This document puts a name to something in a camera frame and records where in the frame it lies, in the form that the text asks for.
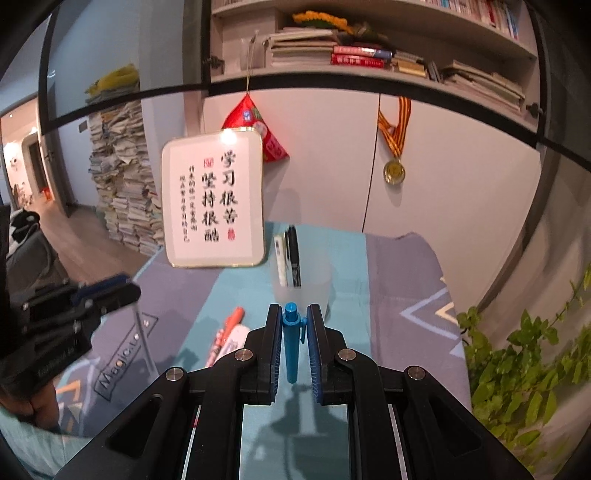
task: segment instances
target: white cabinet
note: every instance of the white cabinet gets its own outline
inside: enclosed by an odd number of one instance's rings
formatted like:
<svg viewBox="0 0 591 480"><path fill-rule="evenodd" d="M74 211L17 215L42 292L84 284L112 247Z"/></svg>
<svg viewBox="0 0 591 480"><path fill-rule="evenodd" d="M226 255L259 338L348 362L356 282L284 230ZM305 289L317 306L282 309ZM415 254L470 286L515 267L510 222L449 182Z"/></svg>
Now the white cabinet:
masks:
<svg viewBox="0 0 591 480"><path fill-rule="evenodd" d="M218 131L243 95L205 99L206 132ZM253 91L251 97L290 154L287 161L265 165L265 218L360 232L374 160L379 95L276 89Z"/></svg>
<svg viewBox="0 0 591 480"><path fill-rule="evenodd" d="M380 107L398 122L398 98ZM540 155L472 118L413 101L401 187L384 182L391 153L377 141L366 233L422 235L460 312L478 304L517 241L540 178Z"/></svg>

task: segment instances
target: white marker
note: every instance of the white marker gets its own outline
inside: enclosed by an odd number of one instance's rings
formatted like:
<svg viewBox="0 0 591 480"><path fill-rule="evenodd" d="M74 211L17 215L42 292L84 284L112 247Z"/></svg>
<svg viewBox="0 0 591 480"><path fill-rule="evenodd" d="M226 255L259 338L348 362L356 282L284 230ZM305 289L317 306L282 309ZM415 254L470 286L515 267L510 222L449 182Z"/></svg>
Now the white marker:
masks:
<svg viewBox="0 0 591 480"><path fill-rule="evenodd" d="M287 286L287 260L285 259L285 238L283 234L275 235L275 256L277 257L277 273L279 275L279 285Z"/></svg>

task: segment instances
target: red packet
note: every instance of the red packet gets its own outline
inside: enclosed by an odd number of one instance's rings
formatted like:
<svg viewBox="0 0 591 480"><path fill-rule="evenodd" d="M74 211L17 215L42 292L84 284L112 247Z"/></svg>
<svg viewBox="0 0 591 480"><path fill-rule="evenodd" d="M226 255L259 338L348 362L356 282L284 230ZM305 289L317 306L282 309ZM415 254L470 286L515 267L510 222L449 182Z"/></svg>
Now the red packet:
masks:
<svg viewBox="0 0 591 480"><path fill-rule="evenodd" d="M253 127L261 134L264 161L282 160L289 157L285 148L281 146L275 135L269 130L248 93L240 100L236 108L230 112L222 125L222 129L238 127Z"/></svg>

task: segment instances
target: pen cap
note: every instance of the pen cap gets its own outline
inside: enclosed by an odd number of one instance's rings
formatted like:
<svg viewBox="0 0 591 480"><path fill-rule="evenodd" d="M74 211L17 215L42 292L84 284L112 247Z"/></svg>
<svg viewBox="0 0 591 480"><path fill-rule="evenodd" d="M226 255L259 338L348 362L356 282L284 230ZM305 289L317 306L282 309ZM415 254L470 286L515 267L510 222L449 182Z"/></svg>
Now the pen cap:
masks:
<svg viewBox="0 0 591 480"><path fill-rule="evenodd" d="M287 381L292 384L297 382L297 367L300 359L300 330L304 325L296 304L293 302L287 303L283 314L283 346Z"/></svg>

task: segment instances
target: blue gripper pad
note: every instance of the blue gripper pad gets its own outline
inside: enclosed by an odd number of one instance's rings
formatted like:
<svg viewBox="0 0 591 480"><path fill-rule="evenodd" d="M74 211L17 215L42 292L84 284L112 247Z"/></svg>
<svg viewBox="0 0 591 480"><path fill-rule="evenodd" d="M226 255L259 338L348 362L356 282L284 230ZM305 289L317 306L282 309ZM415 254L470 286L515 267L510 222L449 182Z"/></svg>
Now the blue gripper pad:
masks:
<svg viewBox="0 0 591 480"><path fill-rule="evenodd" d="M306 334L308 336L308 352L310 355L310 373L312 375L312 390L314 391L314 398L318 403L322 403L322 373L320 371L320 352L318 348L316 328L314 328L315 320L311 307L312 305L309 306L306 311Z"/></svg>
<svg viewBox="0 0 591 480"><path fill-rule="evenodd" d="M275 342L273 345L273 360L272 360L272 378L271 381L273 382L273 389L274 395L277 395L277 387L279 385L279 368L281 364L281 336L283 333L283 325L281 323L283 318L283 313L281 309L279 309L279 313L277 314L277 324L276 324L276 334L275 334Z"/></svg>

